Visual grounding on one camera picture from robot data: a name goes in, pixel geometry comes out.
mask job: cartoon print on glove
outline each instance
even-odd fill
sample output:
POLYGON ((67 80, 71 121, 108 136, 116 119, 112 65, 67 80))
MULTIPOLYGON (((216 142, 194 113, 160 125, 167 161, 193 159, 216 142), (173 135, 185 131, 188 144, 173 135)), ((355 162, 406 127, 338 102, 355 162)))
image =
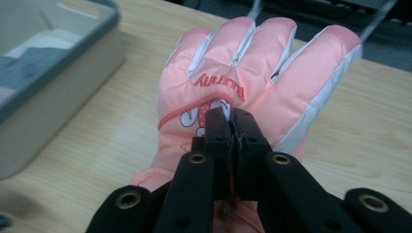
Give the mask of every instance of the cartoon print on glove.
POLYGON ((184 127, 191 127, 194 125, 196 120, 198 120, 199 127, 196 129, 195 136, 203 137, 205 134, 205 123, 206 123, 206 113, 210 109, 215 109, 218 107, 223 108, 224 115, 226 119, 230 117, 230 105, 223 99, 215 99, 209 101, 202 106, 195 107, 189 111, 182 113, 181 115, 181 124, 184 127))

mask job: glove finger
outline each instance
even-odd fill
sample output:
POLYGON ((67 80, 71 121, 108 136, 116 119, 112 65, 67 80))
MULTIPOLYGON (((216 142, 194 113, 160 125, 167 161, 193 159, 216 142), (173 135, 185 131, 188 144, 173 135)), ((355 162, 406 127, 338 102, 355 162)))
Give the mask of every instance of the glove finger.
POLYGON ((237 64, 239 54, 248 47, 255 30, 255 22, 249 17, 229 20, 213 36, 200 66, 230 67, 237 64))
POLYGON ((162 73, 162 77, 173 77, 173 80, 162 79, 159 86, 165 85, 167 88, 170 87, 169 84, 176 85, 186 82, 211 38, 211 31, 204 27, 193 28, 183 34, 167 60, 162 73))
POLYGON ((280 102, 289 103, 285 111, 301 117, 275 150, 291 152, 297 147, 360 47, 355 33, 333 25, 285 62, 279 75, 272 79, 274 92, 280 102))
POLYGON ((289 58, 295 32, 296 23, 289 18, 268 19, 257 28, 238 66, 254 71, 257 76, 263 73, 269 81, 289 58))

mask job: pink glove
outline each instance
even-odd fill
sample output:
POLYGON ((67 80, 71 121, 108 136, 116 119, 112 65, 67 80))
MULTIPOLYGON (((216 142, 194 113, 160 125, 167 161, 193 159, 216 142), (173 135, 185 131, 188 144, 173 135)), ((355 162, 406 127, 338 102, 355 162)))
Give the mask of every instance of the pink glove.
MULTIPOLYGON (((223 106, 252 113, 270 146, 301 159, 302 142, 360 47, 352 31, 329 26, 290 56, 296 24, 271 18, 260 27, 247 17, 229 20, 216 33, 186 32, 167 61, 157 91, 159 150, 152 168, 132 184, 155 190, 170 181, 204 113, 223 106)), ((263 232, 255 202, 229 215, 215 204, 214 232, 263 232)))

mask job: wooden table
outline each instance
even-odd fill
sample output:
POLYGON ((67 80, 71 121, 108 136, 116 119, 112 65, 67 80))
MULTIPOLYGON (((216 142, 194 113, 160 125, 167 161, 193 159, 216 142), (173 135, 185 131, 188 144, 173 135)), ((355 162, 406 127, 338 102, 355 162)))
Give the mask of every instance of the wooden table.
MULTIPOLYGON (((84 232, 157 151, 156 85, 179 36, 224 18, 120 0, 126 61, 19 174, 0 182, 6 232, 84 232)), ((301 47, 295 41, 294 49, 301 47)), ((330 193, 365 186, 412 212, 412 74, 355 60, 312 125, 305 167, 330 193)))

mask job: floor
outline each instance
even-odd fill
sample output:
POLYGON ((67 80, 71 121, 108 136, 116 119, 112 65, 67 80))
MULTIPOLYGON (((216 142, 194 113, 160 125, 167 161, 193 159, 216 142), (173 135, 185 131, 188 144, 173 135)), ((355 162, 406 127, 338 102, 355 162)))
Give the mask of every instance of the floor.
MULTIPOLYGON (((263 9, 257 24, 270 17, 290 17, 296 21, 296 39, 309 41, 317 32, 330 24, 344 25, 360 34, 372 16, 363 10, 342 5, 308 2, 308 9, 282 6, 274 1, 262 1, 263 9)), ((246 16, 253 0, 184 0, 183 5, 219 17, 246 16)), ((363 58, 397 69, 412 72, 412 23, 384 20, 363 44, 363 58)))

